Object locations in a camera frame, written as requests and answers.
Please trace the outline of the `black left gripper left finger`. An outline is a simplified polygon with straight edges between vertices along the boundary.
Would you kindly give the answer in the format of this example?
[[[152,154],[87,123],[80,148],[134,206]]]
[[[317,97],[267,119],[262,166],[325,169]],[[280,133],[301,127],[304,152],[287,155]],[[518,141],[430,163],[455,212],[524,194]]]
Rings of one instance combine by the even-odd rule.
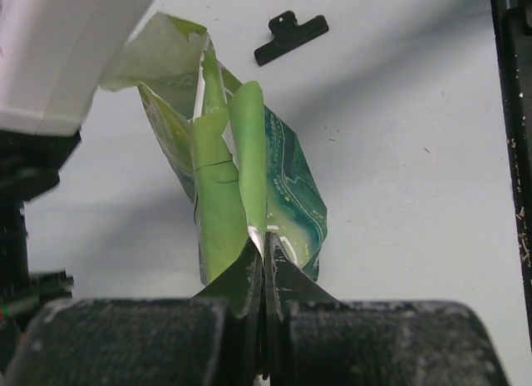
[[[263,264],[239,258],[189,299],[59,299],[30,323],[11,385],[250,385]]]

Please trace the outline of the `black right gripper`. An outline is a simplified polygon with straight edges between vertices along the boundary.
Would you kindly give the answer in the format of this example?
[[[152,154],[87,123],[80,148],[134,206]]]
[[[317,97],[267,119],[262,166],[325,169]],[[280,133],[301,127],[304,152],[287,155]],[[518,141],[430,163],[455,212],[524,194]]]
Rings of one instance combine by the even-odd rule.
[[[25,320],[47,302],[70,297],[65,270],[32,273],[24,204],[59,185],[59,171],[81,142],[71,136],[1,132],[1,321]]]

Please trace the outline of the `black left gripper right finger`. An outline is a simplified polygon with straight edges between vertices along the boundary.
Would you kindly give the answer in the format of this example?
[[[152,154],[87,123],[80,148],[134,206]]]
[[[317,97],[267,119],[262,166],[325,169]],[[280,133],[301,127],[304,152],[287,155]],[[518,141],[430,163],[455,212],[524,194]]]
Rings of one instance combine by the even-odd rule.
[[[505,385],[484,325],[450,301],[342,302],[266,237],[265,353],[273,385]]]

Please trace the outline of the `green litter bag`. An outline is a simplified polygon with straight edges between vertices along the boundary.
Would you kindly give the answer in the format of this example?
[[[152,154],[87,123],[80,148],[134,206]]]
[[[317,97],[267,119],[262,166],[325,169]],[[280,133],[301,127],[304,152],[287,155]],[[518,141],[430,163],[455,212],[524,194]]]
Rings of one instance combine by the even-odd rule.
[[[327,208],[297,134],[216,56],[205,27],[164,12],[121,49],[101,82],[134,87],[172,170],[194,206],[199,273],[208,284],[247,242],[280,237],[289,259],[318,277]]]

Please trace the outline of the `black bag clip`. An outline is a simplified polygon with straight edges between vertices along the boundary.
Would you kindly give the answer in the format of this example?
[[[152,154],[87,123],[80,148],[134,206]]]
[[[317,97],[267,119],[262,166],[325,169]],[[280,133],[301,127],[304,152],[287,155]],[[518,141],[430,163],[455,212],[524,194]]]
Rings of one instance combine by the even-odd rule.
[[[323,15],[299,23],[291,10],[272,18],[268,28],[272,39],[254,50],[254,59],[260,67],[329,31],[328,21]]]

